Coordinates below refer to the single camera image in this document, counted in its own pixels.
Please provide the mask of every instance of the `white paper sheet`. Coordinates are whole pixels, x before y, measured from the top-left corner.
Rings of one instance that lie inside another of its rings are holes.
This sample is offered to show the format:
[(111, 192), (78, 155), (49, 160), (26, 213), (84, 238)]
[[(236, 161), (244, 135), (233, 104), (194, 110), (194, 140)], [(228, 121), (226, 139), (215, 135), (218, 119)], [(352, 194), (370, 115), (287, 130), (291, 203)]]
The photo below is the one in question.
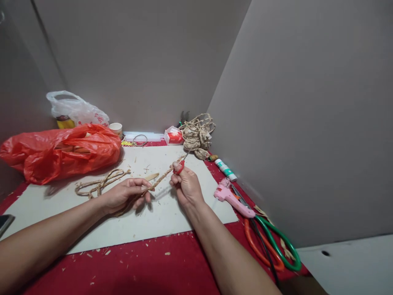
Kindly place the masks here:
[[(185, 152), (182, 146), (125, 147), (124, 160), (118, 165), (118, 168), (124, 171), (130, 169), (131, 177), (145, 177), (156, 172), (162, 175), (168, 170), (169, 165), (183, 154)], [(220, 202), (214, 198), (213, 193), (217, 183), (203, 161), (195, 158), (193, 154), (189, 154), (185, 164), (198, 175), (203, 197), (219, 219), (223, 223), (238, 221), (230, 204)], [(108, 169), (100, 171), (101, 174), (96, 176), (89, 175), (78, 179), (65, 179), (51, 186), (29, 185), (19, 199), (6, 211), (5, 214), (12, 214), (16, 218), (4, 233), (2, 239), (29, 225), (87, 201), (87, 197), (75, 194), (76, 183), (102, 179), (107, 171)], [(191, 230), (191, 225), (179, 207), (175, 192), (169, 185), (170, 175), (171, 173), (156, 187), (156, 191), (151, 193), (156, 198), (152, 201), (151, 206), (145, 206), (140, 212), (130, 211), (121, 217), (105, 220), (91, 230), (68, 253), (88, 251)], [(124, 176), (112, 185), (107, 186), (104, 192), (126, 179), (126, 177)]]

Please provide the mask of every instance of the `green scissors handle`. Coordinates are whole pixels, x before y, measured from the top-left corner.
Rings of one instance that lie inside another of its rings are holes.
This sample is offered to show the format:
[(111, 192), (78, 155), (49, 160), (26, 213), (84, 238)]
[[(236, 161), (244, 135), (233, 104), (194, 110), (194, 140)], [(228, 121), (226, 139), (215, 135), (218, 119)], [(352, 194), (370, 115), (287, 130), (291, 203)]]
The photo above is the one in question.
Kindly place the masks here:
[[(261, 224), (261, 226), (263, 227), (264, 232), (266, 233), (266, 236), (270, 242), (270, 244), (272, 245), (272, 247), (274, 248), (274, 250), (277, 252), (277, 254), (280, 256), (282, 262), (284, 263), (285, 267), (291, 271), (300, 271), (300, 269), (302, 268), (302, 263), (300, 262), (300, 257), (299, 254), (297, 253), (296, 249), (293, 247), (293, 245), (291, 244), (291, 242), (288, 240), (288, 238), (278, 229), (276, 228), (274, 225), (272, 225), (269, 221), (265, 220), (263, 217), (256, 215), (255, 219)], [(274, 240), (273, 236), (271, 235), (269, 228), (275, 232), (276, 234), (278, 234), (278, 236), (280, 236), (285, 244), (288, 246), (289, 251), (292, 253), (292, 255), (295, 258), (294, 264), (290, 264), (287, 259), (285, 258), (285, 256), (281, 253), (281, 250), (279, 249), (279, 247), (276, 244), (276, 241)]]

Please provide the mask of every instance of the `white bottle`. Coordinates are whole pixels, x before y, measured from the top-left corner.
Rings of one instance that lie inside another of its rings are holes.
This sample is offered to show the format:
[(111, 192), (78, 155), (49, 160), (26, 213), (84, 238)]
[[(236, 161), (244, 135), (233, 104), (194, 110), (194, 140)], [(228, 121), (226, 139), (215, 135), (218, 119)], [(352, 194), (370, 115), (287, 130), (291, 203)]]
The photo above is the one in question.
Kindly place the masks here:
[(217, 159), (214, 162), (216, 163), (218, 168), (220, 168), (221, 172), (223, 172), (225, 176), (229, 178), (230, 181), (235, 182), (237, 180), (236, 175), (233, 174), (232, 170), (229, 169), (229, 167), (225, 165), (224, 162), (221, 161), (221, 159)]

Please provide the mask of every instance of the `yellow container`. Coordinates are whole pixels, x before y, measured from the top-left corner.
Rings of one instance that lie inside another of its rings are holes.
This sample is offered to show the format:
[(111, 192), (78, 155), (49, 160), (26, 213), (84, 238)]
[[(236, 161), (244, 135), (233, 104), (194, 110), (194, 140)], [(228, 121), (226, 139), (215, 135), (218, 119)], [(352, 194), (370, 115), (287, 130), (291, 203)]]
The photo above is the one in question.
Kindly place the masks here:
[(75, 127), (74, 121), (72, 121), (68, 116), (56, 117), (56, 120), (59, 129), (71, 129)]

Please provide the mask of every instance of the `hand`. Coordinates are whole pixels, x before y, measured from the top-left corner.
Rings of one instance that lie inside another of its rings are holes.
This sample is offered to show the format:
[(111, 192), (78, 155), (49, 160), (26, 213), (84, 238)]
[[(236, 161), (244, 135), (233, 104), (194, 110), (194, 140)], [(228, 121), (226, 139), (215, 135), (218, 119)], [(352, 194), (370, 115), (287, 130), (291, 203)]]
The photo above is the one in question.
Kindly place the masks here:
[[(173, 162), (171, 168), (179, 171), (181, 165), (178, 162)], [(184, 208), (205, 202), (198, 176), (189, 168), (184, 167), (180, 175), (172, 174), (169, 183), (176, 189), (177, 198)]]
[[(104, 210), (107, 214), (115, 213), (127, 205), (128, 200), (138, 197), (143, 192), (152, 187), (150, 182), (144, 178), (128, 178), (115, 185), (106, 193), (98, 197), (103, 202)], [(146, 192), (144, 198), (140, 197), (132, 206), (132, 209), (138, 208), (144, 201), (150, 203), (151, 196)]]

